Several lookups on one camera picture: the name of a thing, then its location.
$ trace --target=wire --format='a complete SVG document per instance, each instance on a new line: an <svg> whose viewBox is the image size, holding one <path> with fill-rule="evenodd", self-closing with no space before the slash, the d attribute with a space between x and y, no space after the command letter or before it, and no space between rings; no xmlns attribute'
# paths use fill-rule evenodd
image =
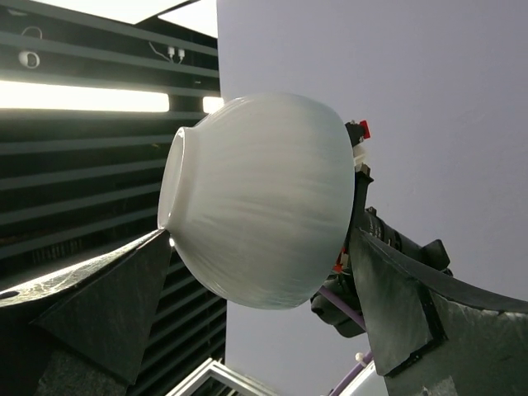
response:
<svg viewBox="0 0 528 396"><path fill-rule="evenodd" d="M167 56L165 56L164 54L162 54L161 52L157 51L155 48L154 48L154 45L149 41L148 42L148 45L150 45L150 48L152 48L152 51L154 51L154 53L156 55L159 55L161 56L162 58L164 58L165 60L167 60L168 62L172 62Z"/></svg>
<svg viewBox="0 0 528 396"><path fill-rule="evenodd" d="M42 40L42 30L38 26L28 26L26 29L24 29L21 33L21 35L25 35L28 31L35 30L39 32L40 39Z"/></svg>

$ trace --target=ceiling light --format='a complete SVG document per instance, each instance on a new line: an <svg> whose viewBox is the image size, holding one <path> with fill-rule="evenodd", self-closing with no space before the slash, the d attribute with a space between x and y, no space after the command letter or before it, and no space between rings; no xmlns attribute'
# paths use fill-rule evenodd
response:
<svg viewBox="0 0 528 396"><path fill-rule="evenodd" d="M199 0L163 14L159 18L218 39L216 0Z"/></svg>
<svg viewBox="0 0 528 396"><path fill-rule="evenodd" d="M177 6L186 0L148 0L147 2L127 2L126 0L34 0L51 6L84 12L135 25L170 7Z"/></svg>
<svg viewBox="0 0 528 396"><path fill-rule="evenodd" d="M204 113L211 114L220 110L224 105L224 99L221 97L204 97L202 105L204 107Z"/></svg>
<svg viewBox="0 0 528 396"><path fill-rule="evenodd" d="M169 101L159 92L0 81L0 109L164 112Z"/></svg>

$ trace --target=ceiling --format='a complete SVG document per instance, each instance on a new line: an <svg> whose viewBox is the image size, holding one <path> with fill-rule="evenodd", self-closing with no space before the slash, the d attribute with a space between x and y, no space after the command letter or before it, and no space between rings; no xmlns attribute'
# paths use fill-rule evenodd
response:
<svg viewBox="0 0 528 396"><path fill-rule="evenodd" d="M171 7L188 2L188 0L142 0L129 2L126 0L34 0L56 7L84 12L135 25L147 18L163 12ZM218 38L216 21L216 0L199 0L183 5L175 10L159 16L160 19L198 31L204 35Z"/></svg>

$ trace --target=white wall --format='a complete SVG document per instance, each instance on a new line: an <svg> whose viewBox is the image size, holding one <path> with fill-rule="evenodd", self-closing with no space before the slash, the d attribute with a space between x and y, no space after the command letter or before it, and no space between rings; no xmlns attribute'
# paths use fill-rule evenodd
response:
<svg viewBox="0 0 528 396"><path fill-rule="evenodd" d="M368 203L455 276L528 299L526 0L219 0L222 91L287 91L366 118ZM227 363L284 394L325 394L367 348L309 306L230 304Z"/></svg>

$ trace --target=dark slatted panel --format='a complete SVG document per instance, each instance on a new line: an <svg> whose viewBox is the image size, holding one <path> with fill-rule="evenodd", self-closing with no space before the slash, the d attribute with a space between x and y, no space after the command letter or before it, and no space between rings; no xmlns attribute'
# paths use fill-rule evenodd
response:
<svg viewBox="0 0 528 396"><path fill-rule="evenodd" d="M164 395L208 357L224 356L226 303L205 290L175 254L136 385L129 395Z"/></svg>
<svg viewBox="0 0 528 396"><path fill-rule="evenodd" d="M27 15L13 16L7 7ZM0 110L0 289L156 228L172 137L204 117L202 97L219 96L218 52L215 41L164 21L140 25L0 0L0 79L170 98L166 113ZM43 40L22 36L28 26L38 26ZM170 63L149 41L161 52L167 45L183 48L186 57ZM39 68L19 64L21 49L39 53ZM204 289L175 253L129 394L163 395L207 357L222 357L225 312L225 301Z"/></svg>

